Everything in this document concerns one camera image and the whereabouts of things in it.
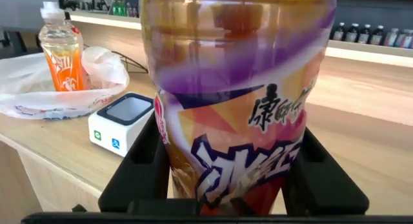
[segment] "black holder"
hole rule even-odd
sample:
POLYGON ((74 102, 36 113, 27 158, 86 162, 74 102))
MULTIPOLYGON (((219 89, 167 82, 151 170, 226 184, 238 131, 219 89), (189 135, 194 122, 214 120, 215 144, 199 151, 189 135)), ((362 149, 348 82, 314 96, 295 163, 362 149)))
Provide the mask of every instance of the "black holder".
POLYGON ((201 216, 195 199, 167 199, 169 160, 154 114, 99 198, 102 213, 38 213, 26 224, 51 223, 413 223, 410 216, 365 216, 368 199, 320 142, 305 130, 282 188, 287 215, 201 216))

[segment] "white bottle cap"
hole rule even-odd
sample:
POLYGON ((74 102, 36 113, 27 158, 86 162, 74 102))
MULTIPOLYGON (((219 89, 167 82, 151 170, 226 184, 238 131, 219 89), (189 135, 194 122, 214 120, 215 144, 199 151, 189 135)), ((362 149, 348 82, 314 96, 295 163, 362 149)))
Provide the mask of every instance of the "white bottle cap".
POLYGON ((43 19, 65 19, 65 11, 59 8, 57 2, 43 2, 43 8, 40 9, 43 19))

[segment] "orange drink bottle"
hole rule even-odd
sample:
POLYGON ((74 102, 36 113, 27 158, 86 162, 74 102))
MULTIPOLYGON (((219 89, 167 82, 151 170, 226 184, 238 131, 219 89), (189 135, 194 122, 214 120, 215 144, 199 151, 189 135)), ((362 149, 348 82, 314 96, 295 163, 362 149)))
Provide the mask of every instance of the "orange drink bottle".
POLYGON ((64 11, 55 2, 44 2, 41 15, 46 25, 40 31, 39 39, 56 91, 87 90, 81 46, 77 34, 65 23, 64 11))

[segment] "white scanner device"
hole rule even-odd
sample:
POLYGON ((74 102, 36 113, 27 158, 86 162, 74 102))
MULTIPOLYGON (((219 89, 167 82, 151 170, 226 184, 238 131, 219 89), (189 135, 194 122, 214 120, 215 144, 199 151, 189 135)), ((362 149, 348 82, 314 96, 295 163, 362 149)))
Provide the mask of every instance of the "white scanner device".
POLYGON ((91 142, 125 156, 154 111, 154 100, 133 92, 88 118, 91 142))

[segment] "green logo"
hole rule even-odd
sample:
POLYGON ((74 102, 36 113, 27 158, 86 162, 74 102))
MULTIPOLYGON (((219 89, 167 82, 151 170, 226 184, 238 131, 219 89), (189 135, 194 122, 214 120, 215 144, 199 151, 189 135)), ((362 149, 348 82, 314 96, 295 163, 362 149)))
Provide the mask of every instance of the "green logo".
POLYGON ((95 130, 95 138, 97 139, 97 140, 102 140, 102 135, 101 135, 101 133, 99 132, 99 131, 97 131, 97 130, 95 130))

